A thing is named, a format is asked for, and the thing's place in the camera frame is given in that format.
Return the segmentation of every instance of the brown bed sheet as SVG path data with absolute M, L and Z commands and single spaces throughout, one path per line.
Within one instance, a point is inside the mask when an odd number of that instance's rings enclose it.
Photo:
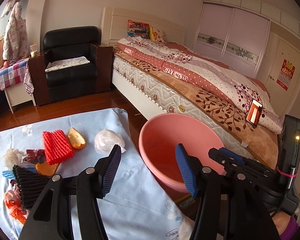
M 276 134 L 262 126 L 254 128 L 250 123 L 246 122 L 245 114 L 242 111 L 211 92 L 179 80 L 146 62 L 134 59 L 116 46 L 114 47 L 114 53 L 122 60 L 129 62 L 134 67 L 154 76 L 159 81 L 173 88 L 177 93 L 187 98 L 201 111 L 209 115 L 240 142 L 247 143 L 248 151 L 258 161 L 271 169 L 275 168 L 278 158 Z

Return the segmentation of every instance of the metal screw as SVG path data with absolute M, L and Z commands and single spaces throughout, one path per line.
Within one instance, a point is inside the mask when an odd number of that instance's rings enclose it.
M 210 173 L 211 169 L 209 167 L 203 167 L 202 171 L 203 171 L 203 173 Z
M 86 169 L 86 173 L 87 173 L 87 174 L 92 174 L 92 173 L 94 173 L 94 171 L 95 171 L 95 170 L 94 170 L 93 167 L 90 167 L 90 168 L 87 168 L 87 169 Z
M 245 180 L 245 179 L 246 179 L 246 176 L 245 176 L 244 174 L 242 174 L 242 173 L 239 173 L 239 174 L 237 175 L 237 178 L 238 178 L 239 180 Z
M 54 176 L 52 177 L 52 180 L 53 180 L 53 181 L 58 181 L 60 178 L 61 178 L 60 175 L 56 174 L 56 175 L 54 175 Z

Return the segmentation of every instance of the yellow pillow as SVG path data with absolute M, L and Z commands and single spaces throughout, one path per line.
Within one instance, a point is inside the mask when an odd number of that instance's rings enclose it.
M 166 45 L 164 31 L 150 26 L 150 39 L 159 45 Z

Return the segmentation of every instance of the bed frame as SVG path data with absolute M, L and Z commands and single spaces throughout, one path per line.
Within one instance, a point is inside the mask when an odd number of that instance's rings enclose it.
M 101 42 L 114 45 L 118 40 L 126 37 L 128 20 L 148 23 L 152 27 L 163 30 L 167 42 L 184 43 L 186 29 L 183 26 L 157 16 L 117 7 L 105 7 L 103 10 Z M 113 72 L 112 83 L 147 120 L 167 112 L 116 71 Z

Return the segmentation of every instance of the colorful pillow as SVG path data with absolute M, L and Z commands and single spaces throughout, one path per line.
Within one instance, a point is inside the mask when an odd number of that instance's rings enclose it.
M 166 45 L 166 41 L 164 39 L 164 31 L 150 27 L 150 39 L 159 45 Z
M 150 39 L 149 36 L 149 24 L 142 22 L 128 21 L 128 36 L 141 37 L 144 39 Z

